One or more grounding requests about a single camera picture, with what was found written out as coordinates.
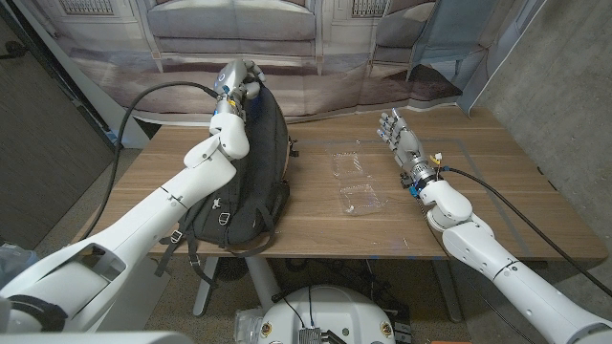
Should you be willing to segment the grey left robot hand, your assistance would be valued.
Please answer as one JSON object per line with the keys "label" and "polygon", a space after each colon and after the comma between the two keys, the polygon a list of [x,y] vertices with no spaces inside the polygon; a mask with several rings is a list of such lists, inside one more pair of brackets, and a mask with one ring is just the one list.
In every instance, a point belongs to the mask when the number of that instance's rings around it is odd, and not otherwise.
{"label": "grey left robot hand", "polygon": [[233,113],[243,118],[246,99],[258,96],[266,77],[252,60],[236,59],[229,62],[218,74],[213,90],[218,94],[215,113]]}

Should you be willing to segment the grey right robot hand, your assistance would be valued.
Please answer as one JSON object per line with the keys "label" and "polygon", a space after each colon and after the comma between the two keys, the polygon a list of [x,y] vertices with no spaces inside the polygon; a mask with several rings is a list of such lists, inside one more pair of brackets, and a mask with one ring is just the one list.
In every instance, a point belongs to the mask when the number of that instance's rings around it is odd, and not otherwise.
{"label": "grey right robot hand", "polygon": [[382,113],[379,124],[378,136],[388,145],[395,162],[404,171],[401,175],[403,187],[418,197],[438,177],[428,162],[423,145],[395,108],[391,114]]}

